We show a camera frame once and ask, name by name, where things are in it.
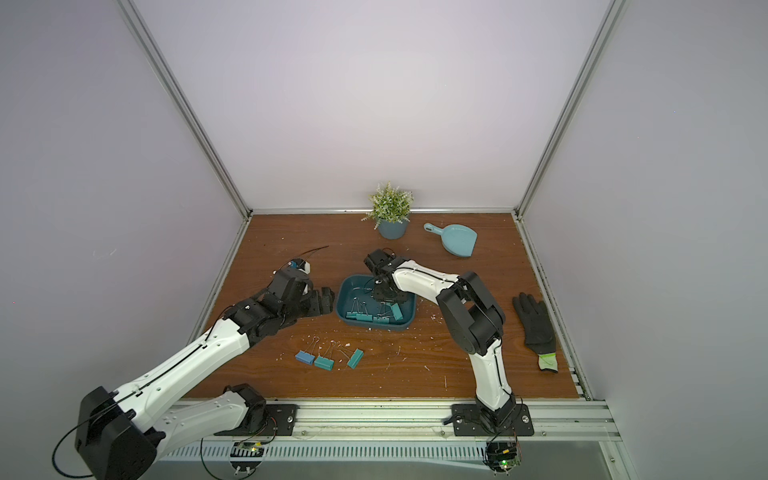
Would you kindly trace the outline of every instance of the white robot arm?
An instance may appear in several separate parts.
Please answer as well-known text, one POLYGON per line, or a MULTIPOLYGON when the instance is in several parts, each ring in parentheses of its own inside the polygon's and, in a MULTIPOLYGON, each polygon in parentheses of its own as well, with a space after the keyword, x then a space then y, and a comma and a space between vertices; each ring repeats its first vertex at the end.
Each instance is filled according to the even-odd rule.
MULTIPOLYGON (((452 338, 469 355, 477 381, 477 418, 463 409, 463 419, 492 435, 510 429, 524 406, 515 410, 502 361, 505 315, 477 275, 441 273, 381 250, 368 255, 365 263, 376 278, 374 298, 403 301, 411 292, 440 306, 452 338)), ((291 260, 275 272, 266 289, 225 310, 200 338, 150 372, 112 392, 98 387, 88 393, 70 433, 77 431, 75 448, 93 476, 137 480, 163 455, 207 435, 252 435, 264 429, 269 418, 266 402, 248 385, 227 387, 222 395, 194 406, 171 408, 215 369, 267 336, 300 317, 332 312, 333 292, 313 289, 309 271, 305 260, 291 260)), ((55 463, 63 440, 53 452, 54 468, 76 478, 55 463)))
MULTIPOLYGON (((98 387, 88 393, 80 404, 74 446, 93 476, 136 480, 163 455, 205 436, 251 435, 264 429, 266 402, 248 385, 227 387, 222 395, 194 406, 170 408, 215 369, 267 336, 300 317, 331 313, 333 291, 314 290, 309 271, 305 260, 291 260, 266 289, 225 310, 200 338, 165 362, 112 392, 98 387)), ((56 471, 77 478, 58 468, 56 449, 56 471)))
POLYGON ((368 255, 366 265, 375 277, 374 299, 403 301, 405 292, 410 292, 437 303, 451 336, 472 363, 483 426, 494 433, 508 429, 514 420, 515 396, 502 359, 505 315, 485 284, 474 272, 443 273, 382 250, 368 255))

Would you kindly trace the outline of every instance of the work glove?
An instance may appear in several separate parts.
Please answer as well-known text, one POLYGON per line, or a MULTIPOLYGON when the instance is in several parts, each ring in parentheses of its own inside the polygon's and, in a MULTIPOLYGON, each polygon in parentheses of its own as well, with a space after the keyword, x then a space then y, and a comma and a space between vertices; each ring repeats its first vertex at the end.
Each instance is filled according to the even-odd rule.
POLYGON ((558 361, 554 357, 557 342, 544 302, 536 303, 533 295, 521 293, 512 299, 515 312, 525 329, 525 345, 538 354, 538 368, 558 372, 558 361))

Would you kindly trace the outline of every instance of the blue plant pot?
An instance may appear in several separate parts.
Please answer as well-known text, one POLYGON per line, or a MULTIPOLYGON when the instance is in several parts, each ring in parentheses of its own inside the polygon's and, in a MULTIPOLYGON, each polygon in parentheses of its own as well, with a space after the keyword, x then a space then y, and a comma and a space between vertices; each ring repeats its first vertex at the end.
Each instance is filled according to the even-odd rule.
POLYGON ((382 234, 382 237, 387 238, 389 240, 395 240, 400 237, 402 237, 406 233, 406 228, 408 228, 408 222, 407 220, 403 220, 402 222, 387 222, 382 220, 382 223, 379 224, 379 233, 382 234))

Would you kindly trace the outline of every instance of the green glove cuff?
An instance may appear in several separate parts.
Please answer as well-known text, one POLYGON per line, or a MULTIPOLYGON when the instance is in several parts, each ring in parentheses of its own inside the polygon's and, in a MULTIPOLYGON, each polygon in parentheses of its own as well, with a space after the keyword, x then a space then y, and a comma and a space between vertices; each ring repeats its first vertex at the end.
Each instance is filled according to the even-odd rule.
POLYGON ((554 353, 545 353, 544 355, 539 355, 538 368, 557 373, 558 359, 554 356, 554 353))

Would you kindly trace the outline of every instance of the light blue dustpan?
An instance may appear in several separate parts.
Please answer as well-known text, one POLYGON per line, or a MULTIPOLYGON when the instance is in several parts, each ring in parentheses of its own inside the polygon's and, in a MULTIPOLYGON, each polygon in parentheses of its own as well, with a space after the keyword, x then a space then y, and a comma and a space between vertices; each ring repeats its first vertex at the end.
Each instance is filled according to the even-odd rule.
POLYGON ((431 223, 424 223, 424 230, 437 233, 442 238, 445 249, 457 257, 471 257, 475 249, 475 241, 478 234, 464 225, 448 225, 446 228, 438 228, 431 223))

